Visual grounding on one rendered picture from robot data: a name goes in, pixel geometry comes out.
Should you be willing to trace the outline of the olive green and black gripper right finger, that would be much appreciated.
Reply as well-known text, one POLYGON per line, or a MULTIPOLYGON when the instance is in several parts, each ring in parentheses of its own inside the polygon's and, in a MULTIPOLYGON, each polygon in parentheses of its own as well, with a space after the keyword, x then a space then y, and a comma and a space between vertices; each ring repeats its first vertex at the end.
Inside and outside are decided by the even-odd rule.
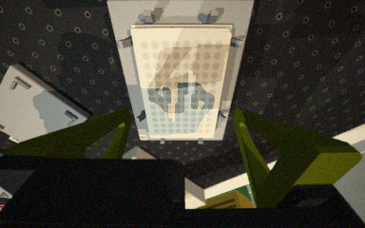
POLYGON ((348 142, 241 107, 236 107, 233 122, 256 208, 276 207, 296 186, 333 185, 362 159, 362 154, 348 142), (271 170, 246 126, 279 149, 279 158, 271 170))

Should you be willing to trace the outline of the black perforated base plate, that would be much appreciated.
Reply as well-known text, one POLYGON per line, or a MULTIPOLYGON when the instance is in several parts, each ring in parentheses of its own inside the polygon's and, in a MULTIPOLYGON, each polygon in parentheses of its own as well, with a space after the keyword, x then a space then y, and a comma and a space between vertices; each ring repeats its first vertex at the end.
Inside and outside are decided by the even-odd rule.
POLYGON ((19 64, 94 120, 128 107, 125 145, 202 189, 246 173, 236 107, 335 137, 365 124, 365 0, 254 0, 222 140, 141 141, 107 0, 0 0, 0 84, 19 64))

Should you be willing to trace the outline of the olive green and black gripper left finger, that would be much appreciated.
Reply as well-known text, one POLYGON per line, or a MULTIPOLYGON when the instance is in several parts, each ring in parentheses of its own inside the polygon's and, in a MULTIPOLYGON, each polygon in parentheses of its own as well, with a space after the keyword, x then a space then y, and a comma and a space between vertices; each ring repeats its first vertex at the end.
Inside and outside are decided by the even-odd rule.
POLYGON ((94 120, 18 142, 2 156, 83 159, 89 146, 118 126, 103 158, 121 159, 130 124, 130 112, 128 107, 125 107, 94 120))

